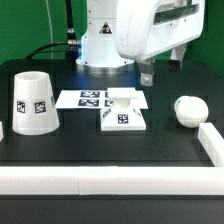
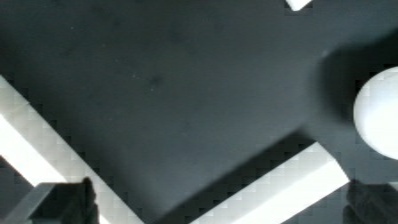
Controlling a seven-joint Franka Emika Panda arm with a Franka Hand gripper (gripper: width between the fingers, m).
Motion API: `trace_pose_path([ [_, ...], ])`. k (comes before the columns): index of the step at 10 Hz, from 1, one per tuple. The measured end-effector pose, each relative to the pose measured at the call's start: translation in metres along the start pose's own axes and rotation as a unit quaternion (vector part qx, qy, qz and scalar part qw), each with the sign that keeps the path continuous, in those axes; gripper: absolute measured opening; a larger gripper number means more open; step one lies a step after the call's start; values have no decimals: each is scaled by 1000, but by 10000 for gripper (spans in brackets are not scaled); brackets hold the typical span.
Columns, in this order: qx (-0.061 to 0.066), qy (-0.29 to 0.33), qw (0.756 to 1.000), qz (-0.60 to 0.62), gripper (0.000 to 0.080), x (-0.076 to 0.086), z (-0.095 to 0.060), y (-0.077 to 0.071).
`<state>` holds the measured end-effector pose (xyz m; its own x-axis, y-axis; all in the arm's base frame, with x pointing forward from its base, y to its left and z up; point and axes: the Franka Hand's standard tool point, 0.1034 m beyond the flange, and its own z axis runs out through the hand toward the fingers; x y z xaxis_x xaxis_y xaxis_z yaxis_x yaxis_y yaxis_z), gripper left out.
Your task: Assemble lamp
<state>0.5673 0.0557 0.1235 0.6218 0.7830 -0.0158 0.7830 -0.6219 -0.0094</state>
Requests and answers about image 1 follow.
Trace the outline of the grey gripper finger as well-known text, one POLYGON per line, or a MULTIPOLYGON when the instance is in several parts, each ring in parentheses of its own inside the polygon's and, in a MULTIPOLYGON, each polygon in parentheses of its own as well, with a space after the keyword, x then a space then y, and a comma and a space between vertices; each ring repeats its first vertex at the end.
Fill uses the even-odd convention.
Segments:
POLYGON ((148 59, 143 62, 138 62, 137 65, 140 71, 140 83, 146 87, 152 86, 155 78, 154 60, 148 59))
POLYGON ((182 68, 182 62, 187 50, 187 45, 183 44, 175 47, 171 52, 171 57, 168 61, 168 70, 170 72, 178 72, 182 68))

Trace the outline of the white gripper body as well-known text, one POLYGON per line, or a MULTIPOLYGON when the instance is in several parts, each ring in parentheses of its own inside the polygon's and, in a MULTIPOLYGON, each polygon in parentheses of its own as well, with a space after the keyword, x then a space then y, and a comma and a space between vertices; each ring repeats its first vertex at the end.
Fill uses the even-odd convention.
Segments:
POLYGON ((204 10, 205 0, 119 0, 117 51, 141 62, 197 39, 204 10))

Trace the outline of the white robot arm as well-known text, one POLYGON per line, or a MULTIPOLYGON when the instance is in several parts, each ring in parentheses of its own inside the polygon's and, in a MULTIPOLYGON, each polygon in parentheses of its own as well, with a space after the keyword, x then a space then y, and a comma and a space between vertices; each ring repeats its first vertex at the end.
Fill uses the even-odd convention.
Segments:
POLYGON ((87 30, 81 38, 80 70, 119 74, 138 69, 140 83, 154 82, 155 57, 169 51, 177 72, 187 44, 203 30, 205 0, 86 0, 87 30))

